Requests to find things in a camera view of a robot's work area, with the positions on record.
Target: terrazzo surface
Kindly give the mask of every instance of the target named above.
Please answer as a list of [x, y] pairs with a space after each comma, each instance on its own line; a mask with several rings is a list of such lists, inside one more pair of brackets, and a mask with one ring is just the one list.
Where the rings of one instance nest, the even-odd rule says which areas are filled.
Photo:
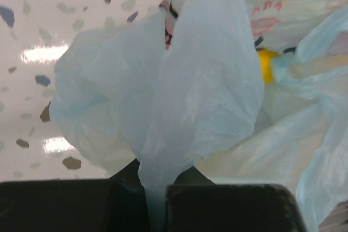
[[135, 23], [161, 0], [0, 0], [0, 182], [110, 176], [49, 120], [53, 68], [81, 31]]

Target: yellow object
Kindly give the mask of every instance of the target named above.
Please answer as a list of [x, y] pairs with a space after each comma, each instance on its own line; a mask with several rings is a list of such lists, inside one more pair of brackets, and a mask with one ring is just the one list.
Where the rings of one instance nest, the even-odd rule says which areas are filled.
[[265, 84], [268, 84], [273, 81], [273, 74], [272, 74], [272, 68], [271, 68], [271, 60], [274, 57], [277, 57], [278, 54], [269, 51], [269, 50], [261, 50], [257, 51], [261, 63], [261, 69], [262, 69], [262, 76]]

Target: plastic bag handle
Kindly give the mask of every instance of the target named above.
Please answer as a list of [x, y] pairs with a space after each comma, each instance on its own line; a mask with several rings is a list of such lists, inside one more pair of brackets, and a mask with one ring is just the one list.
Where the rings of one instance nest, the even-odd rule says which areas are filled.
[[294, 62], [309, 62], [327, 52], [339, 35], [348, 31], [348, 6], [345, 6], [314, 28], [297, 46]]

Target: yellow object inside bag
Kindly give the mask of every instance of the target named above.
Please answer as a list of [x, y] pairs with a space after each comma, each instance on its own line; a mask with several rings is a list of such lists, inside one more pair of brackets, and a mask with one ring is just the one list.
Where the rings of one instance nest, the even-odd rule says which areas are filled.
[[268, 84], [274, 79], [272, 74], [271, 60], [272, 58], [277, 57], [278, 54], [269, 50], [260, 50], [257, 51], [257, 53], [261, 63], [263, 80], [265, 84]]

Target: terrazzo floor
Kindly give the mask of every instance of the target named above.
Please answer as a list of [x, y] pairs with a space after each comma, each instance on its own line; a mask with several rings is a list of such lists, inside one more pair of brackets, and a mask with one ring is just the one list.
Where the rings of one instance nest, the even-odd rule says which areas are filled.
[[161, 0], [0, 0], [0, 182], [104, 178], [49, 121], [53, 67], [83, 30], [144, 18]]

